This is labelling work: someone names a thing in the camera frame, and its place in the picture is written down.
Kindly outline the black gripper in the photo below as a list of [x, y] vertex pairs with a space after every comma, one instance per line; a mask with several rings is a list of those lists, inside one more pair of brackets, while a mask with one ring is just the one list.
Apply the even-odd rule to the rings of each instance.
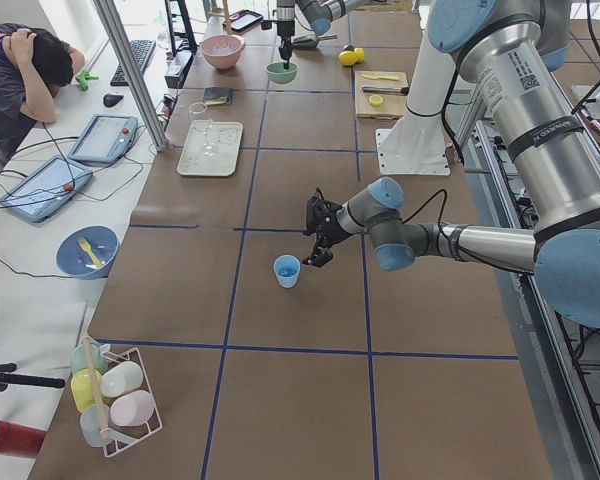
[[333, 259], [329, 249], [342, 240], [342, 228], [337, 221], [337, 213], [342, 206], [324, 198], [319, 187], [306, 203], [305, 236], [316, 235], [311, 252], [301, 263], [316, 268], [325, 266]]
[[283, 61], [283, 68], [288, 70], [290, 68], [292, 39], [295, 35], [295, 20], [278, 19], [277, 34], [281, 40], [281, 58]]

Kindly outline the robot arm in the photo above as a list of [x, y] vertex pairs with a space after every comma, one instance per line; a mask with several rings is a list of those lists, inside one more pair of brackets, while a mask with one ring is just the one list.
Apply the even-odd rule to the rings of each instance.
[[[559, 94], [553, 72], [569, 47], [567, 1], [436, 1], [428, 15], [406, 114], [378, 142], [381, 176], [344, 203], [316, 192], [307, 203], [306, 264], [367, 235], [379, 266], [420, 256], [479, 262], [529, 274], [548, 306], [600, 329], [600, 157]], [[402, 218], [400, 174], [425, 174], [448, 133], [456, 150], [492, 121], [483, 155], [510, 200], [526, 199], [511, 228]]]
[[329, 31], [335, 20], [366, 4], [368, 4], [366, 0], [278, 0], [275, 21], [277, 35], [280, 37], [279, 54], [283, 61], [283, 67], [289, 68], [292, 57], [296, 9], [299, 9], [304, 16], [310, 30], [320, 37]]

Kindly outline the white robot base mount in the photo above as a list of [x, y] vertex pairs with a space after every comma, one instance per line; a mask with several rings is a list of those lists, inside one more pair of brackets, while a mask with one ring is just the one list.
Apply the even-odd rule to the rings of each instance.
[[451, 57], [439, 52], [424, 31], [405, 113], [392, 128], [376, 131], [381, 174], [449, 174], [441, 112], [454, 72]]

